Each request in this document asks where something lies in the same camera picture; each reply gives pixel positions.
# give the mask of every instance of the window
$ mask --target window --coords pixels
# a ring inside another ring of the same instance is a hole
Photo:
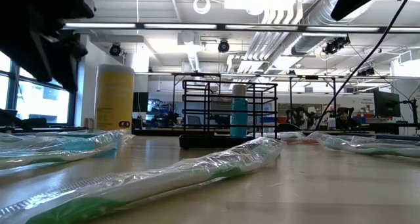
[[[20,119],[45,118],[47,123],[73,125],[75,94],[57,81],[39,83],[0,52],[0,108],[17,110]]]

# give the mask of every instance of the bottle cap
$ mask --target bottle cap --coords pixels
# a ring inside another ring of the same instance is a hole
[[[234,88],[232,90],[232,94],[234,96],[246,96],[247,86],[246,85],[234,85]]]

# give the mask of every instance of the teal water bottle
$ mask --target teal water bottle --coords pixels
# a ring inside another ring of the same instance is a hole
[[[234,85],[233,95],[234,96],[246,96],[247,86],[246,85]],[[248,102],[244,98],[235,98],[232,100],[232,110],[248,110]],[[247,112],[233,112],[230,116],[230,125],[247,125],[248,113]],[[231,127],[230,136],[234,138],[246,138],[247,128],[244,127]]]

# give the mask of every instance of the metal rack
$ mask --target metal rack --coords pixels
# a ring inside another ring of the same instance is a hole
[[[180,136],[180,146],[184,149],[192,147],[208,148],[208,147],[231,147],[248,140],[254,139],[255,135],[261,132],[263,135],[264,128],[276,128],[277,127],[277,84],[276,83],[253,83],[253,82],[241,82],[247,86],[247,95],[244,97],[234,96],[229,94],[221,94],[220,91],[212,90],[211,86],[219,86],[227,83],[236,83],[232,81],[211,81],[211,80],[192,80],[186,79],[182,81],[182,88],[184,94],[182,95],[182,101],[184,102],[184,109],[182,113],[184,114],[184,134]],[[269,90],[274,90],[274,95],[268,92]],[[235,98],[246,98],[248,104],[252,105],[252,110],[232,110],[231,107],[226,110],[217,110],[211,108],[212,100],[215,99],[235,99]],[[202,109],[192,109],[188,108],[187,102],[202,103]],[[263,110],[263,105],[266,103],[274,102],[274,106],[269,111]],[[247,113],[248,116],[252,118],[251,125],[219,125],[219,124],[210,124],[211,115],[214,112],[231,114],[233,112],[243,112]],[[190,124],[187,123],[187,115],[202,115],[203,123],[201,124]],[[273,125],[264,125],[264,116],[273,115],[274,124]],[[187,133],[188,128],[195,127],[203,130],[202,135],[189,135]],[[246,127],[251,128],[253,132],[252,137],[247,138],[231,138],[229,136],[217,136],[213,135],[214,132],[217,133],[217,130],[222,127]]]

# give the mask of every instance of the plastic wrapper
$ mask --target plastic wrapper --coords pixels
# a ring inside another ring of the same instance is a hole
[[[394,155],[420,158],[419,141],[376,139],[375,137],[333,136],[319,131],[309,135],[321,144],[335,150],[367,155]]]
[[[41,162],[69,162],[106,152],[133,136],[117,130],[91,135],[89,138],[68,136],[0,134],[0,169]]]
[[[275,133],[263,133],[263,137],[274,138]],[[316,139],[308,138],[302,132],[277,132],[277,139],[285,141],[289,145],[318,145]]]
[[[162,169],[81,181],[1,209],[0,223],[80,223],[170,190],[254,171],[274,161],[284,144],[262,137]]]

